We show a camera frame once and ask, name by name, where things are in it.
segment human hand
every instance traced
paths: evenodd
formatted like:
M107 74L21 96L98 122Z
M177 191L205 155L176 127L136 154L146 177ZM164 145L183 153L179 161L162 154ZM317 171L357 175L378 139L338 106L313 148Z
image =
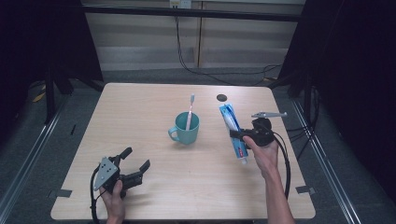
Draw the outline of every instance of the human hand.
M259 147L249 136L244 136L243 140L253 151L254 159L262 171L262 177L266 179L271 172L277 171L278 144L276 141L265 147Z
M107 224L122 223L125 219L125 205L123 204L120 193L122 191L122 181L118 180L114 185L113 194L100 188L103 202L107 210Z

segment toothbrush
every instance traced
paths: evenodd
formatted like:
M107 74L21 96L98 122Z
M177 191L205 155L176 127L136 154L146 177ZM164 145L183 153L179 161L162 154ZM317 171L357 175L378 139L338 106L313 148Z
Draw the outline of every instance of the toothbrush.
M191 124L191 114L192 114L192 103L194 103L194 93L191 95L190 98L190 111L189 111L189 115L187 116L187 125L186 125L186 131L188 131L190 129L190 124Z

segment human arm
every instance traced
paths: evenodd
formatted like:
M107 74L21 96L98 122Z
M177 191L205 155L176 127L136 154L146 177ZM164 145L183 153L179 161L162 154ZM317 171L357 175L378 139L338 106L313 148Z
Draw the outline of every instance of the human arm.
M265 147L258 147L250 137L244 136L243 139L252 149L254 159L262 171L262 177L265 179L268 223L295 223L277 169L277 142L273 141Z
M117 181L112 194L103 188L100 191L107 210L107 224L121 224L125 219L125 205L120 197L122 181Z

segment wall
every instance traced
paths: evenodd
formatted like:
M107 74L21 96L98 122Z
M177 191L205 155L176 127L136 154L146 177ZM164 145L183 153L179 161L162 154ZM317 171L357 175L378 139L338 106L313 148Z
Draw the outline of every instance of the wall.
M128 7L169 7L169 1L91 1ZM193 1L192 8L299 15L304 2ZM87 13L103 71L179 68L175 18ZM283 63L296 22L178 18L183 61L188 67L262 67Z

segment metal floor strip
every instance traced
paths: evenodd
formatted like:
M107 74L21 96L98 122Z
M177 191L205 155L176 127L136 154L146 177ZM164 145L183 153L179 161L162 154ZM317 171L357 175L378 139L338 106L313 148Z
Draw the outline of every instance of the metal floor strip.
M52 120L44 126L43 130L41 131L40 135L38 136L35 144L33 145L32 149L30 150L29 155L27 156L25 162L23 163L21 169L18 171L17 175L15 176L14 180L10 184L7 189L7 192L3 196L0 202L0 223L6 223L6 220L11 213L11 210L18 200L23 187L29 177L29 174L33 170L35 163L41 154L42 149L46 145L47 141L49 140L53 129L55 128L60 114L64 109L64 105L67 101L67 98L64 97L60 102L59 109L53 116Z
M297 112L297 116L303 125L303 127L307 127L307 123L304 118L304 111L301 107L300 103L293 101L294 109ZM350 201L347 192L345 191L344 187L342 186L340 180L338 179L337 174L335 173L334 169L332 168L332 164L330 163L322 145L320 144L317 136L315 133L312 133L310 130L305 129L305 133L307 137L311 136L311 146L314 149L314 152L318 158L320 166L326 175L327 180L329 181L330 187L332 188L332 192L337 199L348 223L355 224L361 223L359 219L358 213L356 212L355 206L353 205L352 201Z

